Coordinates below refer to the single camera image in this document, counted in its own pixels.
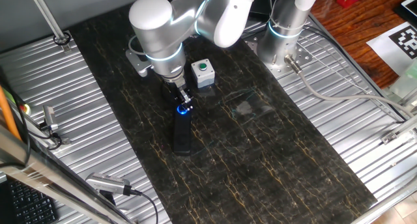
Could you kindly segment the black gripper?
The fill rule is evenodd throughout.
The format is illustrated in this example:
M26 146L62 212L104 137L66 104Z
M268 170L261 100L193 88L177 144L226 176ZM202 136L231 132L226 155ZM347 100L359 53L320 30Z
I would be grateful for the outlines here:
M164 94L173 100L175 110L178 110L181 105L185 112L189 112L194 108L192 105L193 96L186 88L186 81L183 77L170 79L165 82Z

